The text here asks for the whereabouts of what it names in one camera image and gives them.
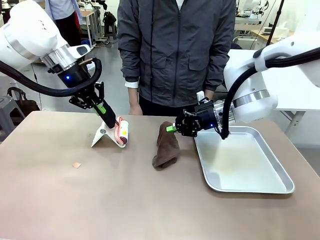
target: dark pants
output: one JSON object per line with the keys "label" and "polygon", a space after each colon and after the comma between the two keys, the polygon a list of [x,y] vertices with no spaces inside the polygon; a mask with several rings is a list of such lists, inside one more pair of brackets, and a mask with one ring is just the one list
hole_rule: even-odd
{"label": "dark pants", "polygon": [[177,117],[183,113],[183,109],[186,109],[188,112],[195,111],[195,105],[182,106],[182,107],[170,107],[162,106],[160,104],[146,100],[143,97],[139,97],[139,105],[142,109],[144,116],[168,116],[168,117]]}
{"label": "dark pants", "polygon": [[66,18],[55,20],[55,24],[70,47],[81,45],[80,25],[76,12]]}

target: gray jacket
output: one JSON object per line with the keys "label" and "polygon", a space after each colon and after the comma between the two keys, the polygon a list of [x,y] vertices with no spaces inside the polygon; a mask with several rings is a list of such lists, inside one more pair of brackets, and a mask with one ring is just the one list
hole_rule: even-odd
{"label": "gray jacket", "polygon": [[197,103],[197,92],[223,81],[235,14],[235,0],[184,0],[181,11],[176,0],[120,0],[125,80],[139,81],[139,94],[156,104]]}

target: silver baking tray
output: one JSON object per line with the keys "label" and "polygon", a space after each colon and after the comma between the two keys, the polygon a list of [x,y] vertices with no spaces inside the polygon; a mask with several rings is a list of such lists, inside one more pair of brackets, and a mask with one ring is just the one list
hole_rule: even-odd
{"label": "silver baking tray", "polygon": [[295,185],[261,134],[229,127],[222,140],[214,129],[198,132],[196,148],[207,184],[217,192],[291,194]]}

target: person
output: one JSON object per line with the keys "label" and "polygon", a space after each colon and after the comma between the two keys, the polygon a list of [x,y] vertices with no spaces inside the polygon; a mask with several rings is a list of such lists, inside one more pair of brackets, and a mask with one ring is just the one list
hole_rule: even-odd
{"label": "person", "polygon": [[80,25],[83,22],[76,0],[45,0],[45,11],[71,47],[81,45]]}
{"label": "person", "polygon": [[177,116],[212,99],[234,36],[235,0],[120,0],[118,49],[130,114]]}

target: gray floor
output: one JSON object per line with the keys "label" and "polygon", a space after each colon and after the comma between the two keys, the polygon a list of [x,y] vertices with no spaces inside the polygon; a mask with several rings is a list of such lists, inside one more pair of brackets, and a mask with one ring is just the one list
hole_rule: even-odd
{"label": "gray floor", "polygon": [[[95,48],[87,55],[87,58],[97,57],[102,61],[103,72],[100,80],[104,81],[105,100],[113,108],[116,114],[125,115],[129,112],[128,93],[124,86],[125,80],[122,77],[121,66],[122,61],[119,56],[117,44],[111,48],[101,47]],[[64,84],[56,75],[47,73],[47,68],[42,64],[34,64],[34,71],[38,82],[41,85],[63,89]],[[34,73],[30,66],[22,71],[30,79],[34,79]],[[0,95],[6,94],[6,90],[10,87],[9,80],[2,80],[0,83]],[[41,95],[41,103],[39,94],[19,85],[23,89],[29,99],[37,101],[43,111],[59,111],[59,112],[89,112],[70,104],[69,98],[54,98],[46,95]],[[299,148],[301,154],[310,163],[313,169],[320,175],[320,148]]]}

